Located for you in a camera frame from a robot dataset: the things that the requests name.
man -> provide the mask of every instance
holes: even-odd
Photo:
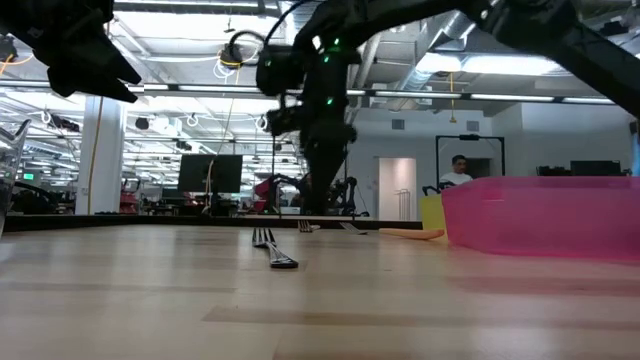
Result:
[[[440,178],[440,183],[452,183],[453,185],[460,185],[473,180],[473,178],[467,174],[467,158],[464,155],[456,155],[451,159],[451,165],[453,172],[444,174]]]

white shirt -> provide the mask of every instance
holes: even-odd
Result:
[[[454,183],[455,185],[464,184],[471,180],[473,180],[473,178],[467,174],[456,174],[456,173],[444,174],[440,178],[440,182],[448,181],[448,182]]]

orange object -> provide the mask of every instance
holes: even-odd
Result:
[[[432,240],[444,235],[444,230],[380,229],[380,234],[400,236],[414,240]]]

desk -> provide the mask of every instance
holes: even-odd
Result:
[[[3,359],[640,358],[640,267],[274,229],[128,226],[0,242]]]

doorway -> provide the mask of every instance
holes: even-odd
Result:
[[[379,158],[378,220],[416,220],[416,178],[416,159]]]

